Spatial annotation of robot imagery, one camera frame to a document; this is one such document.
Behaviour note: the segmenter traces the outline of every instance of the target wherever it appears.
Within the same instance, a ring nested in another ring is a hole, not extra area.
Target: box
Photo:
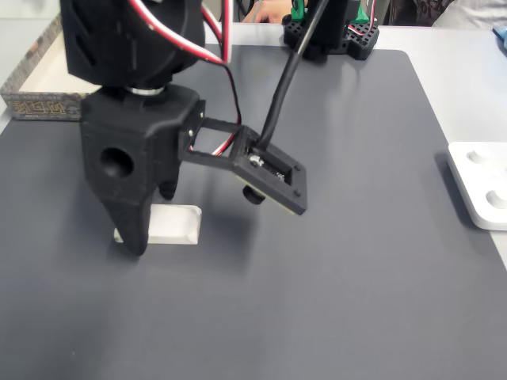
[[[0,95],[17,120],[79,120],[81,99],[97,89],[68,74],[58,16],[18,63]]]

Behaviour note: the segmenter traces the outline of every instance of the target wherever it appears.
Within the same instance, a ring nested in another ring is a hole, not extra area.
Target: person
[[[281,24],[285,15],[291,14],[292,0],[257,1],[242,22],[266,22]]]
[[[291,9],[292,0],[262,0],[243,22],[281,24]],[[490,29],[507,25],[507,0],[391,0],[387,17],[390,25]]]

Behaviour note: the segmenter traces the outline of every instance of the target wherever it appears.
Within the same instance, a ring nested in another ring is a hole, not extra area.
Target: white block
[[[449,166],[475,225],[507,230],[507,142],[453,142]]]
[[[197,244],[201,216],[197,206],[152,204],[148,244]],[[123,243],[118,230],[114,239]]]

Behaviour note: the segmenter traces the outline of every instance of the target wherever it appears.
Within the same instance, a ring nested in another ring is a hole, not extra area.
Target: screw
[[[262,160],[262,158],[260,158],[259,156],[257,156],[256,154],[252,154],[250,156],[250,163],[255,166],[255,167],[258,167],[258,166],[263,166],[264,165],[264,161]]]

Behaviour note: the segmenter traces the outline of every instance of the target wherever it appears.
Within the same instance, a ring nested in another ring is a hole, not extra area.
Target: person's hand
[[[258,2],[253,5],[252,10],[245,16],[243,22],[281,24],[282,18],[286,14],[291,14],[291,9],[292,0],[263,0],[260,5]]]

